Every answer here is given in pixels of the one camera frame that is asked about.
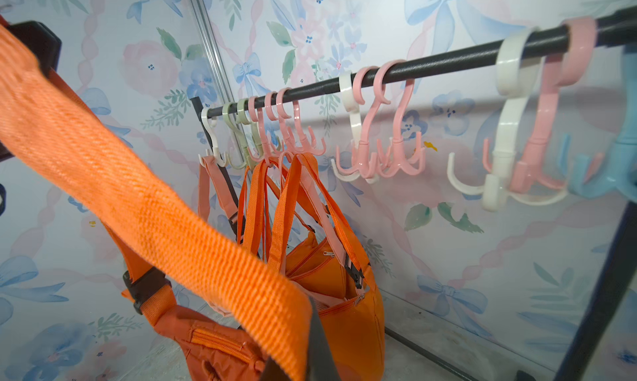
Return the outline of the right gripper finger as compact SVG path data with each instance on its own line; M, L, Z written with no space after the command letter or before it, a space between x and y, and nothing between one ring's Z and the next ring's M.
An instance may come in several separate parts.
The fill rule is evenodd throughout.
M341 378L313 298L310 298L310 305L312 313L306 379L309 381L340 381Z

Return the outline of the orange crescent bag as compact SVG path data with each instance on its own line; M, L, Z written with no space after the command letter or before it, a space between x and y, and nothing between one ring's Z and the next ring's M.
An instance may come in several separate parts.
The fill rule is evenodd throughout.
M195 380L319 380L308 297L211 228L36 56L1 31L1 141L97 215L128 268L127 288L157 333L179 344Z

